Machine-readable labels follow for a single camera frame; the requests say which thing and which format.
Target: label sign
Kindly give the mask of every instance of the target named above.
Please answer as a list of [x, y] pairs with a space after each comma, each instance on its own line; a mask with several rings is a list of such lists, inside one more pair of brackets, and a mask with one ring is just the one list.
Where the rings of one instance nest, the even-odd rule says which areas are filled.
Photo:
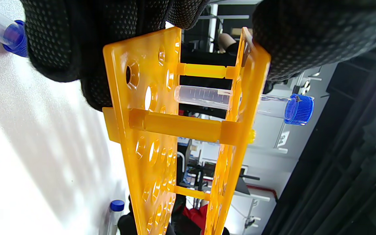
[[278, 144], [276, 145], [277, 148], [285, 145], [288, 139], [288, 135], [290, 135], [290, 131], [281, 133], [281, 136], [279, 137], [279, 140], [278, 140]]

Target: plastic tube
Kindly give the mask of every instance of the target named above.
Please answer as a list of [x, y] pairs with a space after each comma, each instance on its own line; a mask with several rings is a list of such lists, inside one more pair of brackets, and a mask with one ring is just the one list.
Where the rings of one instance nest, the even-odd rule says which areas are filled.
[[110, 203], [109, 221], [106, 235], [119, 235], [118, 220], [122, 216], [124, 210], [124, 201], [114, 200]]
[[22, 57], [27, 56], [27, 39], [25, 37], [24, 22], [12, 21], [0, 13], [0, 43], [8, 52]]
[[[175, 89], [175, 100], [179, 103], [205, 107], [228, 109], [231, 90], [214, 89], [199, 86], [180, 85]], [[293, 94], [291, 97], [261, 95], [258, 113], [270, 117], [282, 118], [286, 124], [305, 125], [313, 111], [310, 97]]]

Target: red shirt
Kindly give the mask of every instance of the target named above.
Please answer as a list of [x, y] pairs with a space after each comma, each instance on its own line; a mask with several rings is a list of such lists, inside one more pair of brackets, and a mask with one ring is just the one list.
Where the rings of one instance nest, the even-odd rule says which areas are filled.
[[206, 230], [206, 219], [207, 219], [207, 209], [208, 204], [200, 207], [200, 209], [188, 209], [184, 208], [183, 215], [188, 217], [192, 222], [194, 222], [202, 230], [202, 234]]

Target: person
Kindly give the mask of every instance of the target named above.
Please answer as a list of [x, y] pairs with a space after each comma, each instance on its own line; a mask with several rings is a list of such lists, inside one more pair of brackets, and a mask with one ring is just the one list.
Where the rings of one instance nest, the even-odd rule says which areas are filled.
[[[57, 82], [80, 80], [88, 104], [112, 107], [102, 48], [161, 30], [190, 29], [209, 0], [21, 0], [28, 53]], [[263, 0], [253, 39], [272, 57], [268, 81], [340, 62], [376, 47], [376, 0]]]

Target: rack hole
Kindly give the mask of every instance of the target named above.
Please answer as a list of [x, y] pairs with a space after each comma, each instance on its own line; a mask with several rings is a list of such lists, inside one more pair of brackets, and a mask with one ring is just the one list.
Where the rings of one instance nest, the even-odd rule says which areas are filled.
[[137, 159], [142, 158], [143, 153], [145, 153], [146, 148], [146, 140], [145, 137], [140, 137], [140, 139], [136, 143], [136, 157]]
[[126, 82], [127, 82], [127, 84], [130, 83], [131, 77], [132, 77], [132, 72], [130, 70], [130, 67], [127, 66], [127, 69], [126, 69]]
[[158, 91], [155, 86], [148, 86], [145, 95], [145, 110], [154, 112], [158, 99]]
[[159, 140], [155, 140], [151, 147], [150, 147], [150, 152], [149, 152], [149, 162], [151, 164], [155, 164], [156, 160], [158, 159], [158, 154], [159, 154]]

